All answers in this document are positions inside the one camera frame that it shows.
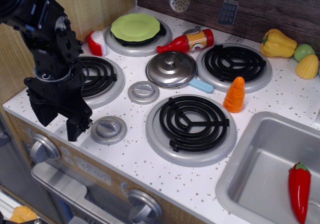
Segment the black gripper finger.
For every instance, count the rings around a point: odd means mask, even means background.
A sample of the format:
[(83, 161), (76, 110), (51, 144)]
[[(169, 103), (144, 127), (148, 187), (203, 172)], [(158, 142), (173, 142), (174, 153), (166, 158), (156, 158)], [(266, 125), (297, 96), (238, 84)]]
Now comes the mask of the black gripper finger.
[(48, 126), (58, 116), (55, 104), (36, 97), (30, 97), (29, 100), (38, 121), (43, 126)]
[(80, 118), (73, 116), (67, 120), (68, 141), (77, 141), (77, 138), (90, 126), (90, 118)]

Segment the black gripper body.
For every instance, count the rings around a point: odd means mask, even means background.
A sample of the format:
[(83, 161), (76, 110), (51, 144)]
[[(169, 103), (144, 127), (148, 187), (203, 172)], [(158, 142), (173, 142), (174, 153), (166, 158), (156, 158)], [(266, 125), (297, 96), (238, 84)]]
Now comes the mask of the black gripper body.
[(58, 115), (70, 119), (73, 116), (91, 118), (92, 110), (82, 97), (85, 82), (83, 70), (72, 70), (69, 75), (60, 80), (43, 81), (27, 77), (27, 94), (30, 97), (45, 99), (56, 105)]

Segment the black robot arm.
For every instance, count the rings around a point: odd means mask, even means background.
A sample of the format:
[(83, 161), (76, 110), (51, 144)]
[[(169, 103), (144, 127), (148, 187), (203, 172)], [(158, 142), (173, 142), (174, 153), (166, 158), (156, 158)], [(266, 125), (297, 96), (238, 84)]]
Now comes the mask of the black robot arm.
[(68, 140), (75, 142), (91, 123), (82, 97), (89, 71), (64, 8), (55, 0), (0, 0), (0, 7), (1, 23), (18, 31), (32, 53), (34, 76), (24, 83), (38, 121), (47, 126), (63, 115)]

